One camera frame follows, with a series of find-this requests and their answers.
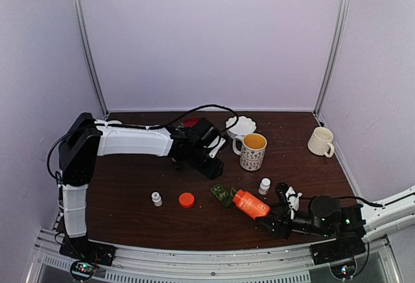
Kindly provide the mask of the orange pill bottle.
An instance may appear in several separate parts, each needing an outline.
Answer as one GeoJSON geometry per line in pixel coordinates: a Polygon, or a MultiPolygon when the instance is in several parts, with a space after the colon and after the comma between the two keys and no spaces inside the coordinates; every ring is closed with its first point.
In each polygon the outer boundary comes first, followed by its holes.
{"type": "Polygon", "coordinates": [[[270,212],[269,205],[247,191],[239,190],[233,197],[233,202],[238,209],[252,219],[265,217],[270,212]]]}

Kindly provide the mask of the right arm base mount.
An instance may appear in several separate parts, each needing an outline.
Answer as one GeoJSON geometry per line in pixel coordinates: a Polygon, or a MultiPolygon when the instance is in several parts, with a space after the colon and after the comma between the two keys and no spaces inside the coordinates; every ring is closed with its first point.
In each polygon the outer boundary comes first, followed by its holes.
{"type": "Polygon", "coordinates": [[[365,243],[361,239],[336,239],[310,246],[315,265],[336,262],[366,252],[365,243]]]}

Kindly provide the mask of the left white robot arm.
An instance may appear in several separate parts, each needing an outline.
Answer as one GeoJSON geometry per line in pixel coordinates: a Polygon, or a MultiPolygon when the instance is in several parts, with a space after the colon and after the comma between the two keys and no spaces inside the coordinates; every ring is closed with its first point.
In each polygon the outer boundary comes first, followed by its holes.
{"type": "Polygon", "coordinates": [[[97,157],[117,154],[169,157],[213,180],[223,174],[224,163],[217,154],[228,142],[227,135],[204,117],[192,127],[178,127],[174,122],[127,125],[95,119],[88,112],[80,114],[51,147],[58,150],[58,170],[50,175],[60,190],[59,205],[68,249],[80,260],[93,254],[86,226],[86,196],[97,157]]]}

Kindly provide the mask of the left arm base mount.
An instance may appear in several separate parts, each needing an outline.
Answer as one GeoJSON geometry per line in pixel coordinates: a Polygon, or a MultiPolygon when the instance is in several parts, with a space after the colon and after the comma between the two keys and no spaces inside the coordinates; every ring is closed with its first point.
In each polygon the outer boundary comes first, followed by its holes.
{"type": "Polygon", "coordinates": [[[64,238],[59,253],[90,264],[111,266],[116,253],[113,245],[90,241],[87,236],[64,238]]]}

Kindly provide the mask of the green pill organizer box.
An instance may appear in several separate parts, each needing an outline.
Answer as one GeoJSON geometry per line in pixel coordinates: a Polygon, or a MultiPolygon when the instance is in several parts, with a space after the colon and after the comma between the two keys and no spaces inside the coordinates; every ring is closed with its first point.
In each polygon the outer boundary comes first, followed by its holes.
{"type": "Polygon", "coordinates": [[[234,204],[233,198],[235,197],[237,190],[235,188],[231,188],[231,190],[228,191],[221,184],[217,184],[210,188],[210,192],[215,196],[216,200],[223,205],[223,207],[229,208],[234,204]]]}

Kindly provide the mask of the white labelled pill bottle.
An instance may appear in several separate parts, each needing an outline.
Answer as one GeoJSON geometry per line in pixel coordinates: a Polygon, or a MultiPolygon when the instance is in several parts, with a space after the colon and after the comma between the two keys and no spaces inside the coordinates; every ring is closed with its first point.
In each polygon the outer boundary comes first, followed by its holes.
{"type": "Polygon", "coordinates": [[[269,178],[263,178],[260,182],[258,193],[260,195],[266,195],[270,189],[271,181],[269,178]]]}

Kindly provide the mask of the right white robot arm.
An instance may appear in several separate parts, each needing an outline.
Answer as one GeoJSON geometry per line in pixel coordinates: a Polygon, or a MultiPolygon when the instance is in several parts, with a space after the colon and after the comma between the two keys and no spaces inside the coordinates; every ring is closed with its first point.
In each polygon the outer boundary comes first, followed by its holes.
{"type": "Polygon", "coordinates": [[[279,203],[255,221],[274,237],[288,239],[293,232],[336,238],[332,251],[345,258],[357,248],[414,224],[414,187],[370,202],[358,196],[305,197],[284,182],[275,188],[279,203]]]}

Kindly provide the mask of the orange bottle cap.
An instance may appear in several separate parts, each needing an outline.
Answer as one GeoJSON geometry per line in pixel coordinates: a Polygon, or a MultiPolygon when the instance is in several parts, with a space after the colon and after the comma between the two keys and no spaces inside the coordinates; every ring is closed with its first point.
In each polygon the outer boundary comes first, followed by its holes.
{"type": "Polygon", "coordinates": [[[195,205],[195,196],[192,193],[184,192],[178,198],[182,208],[192,208],[195,205]]]}

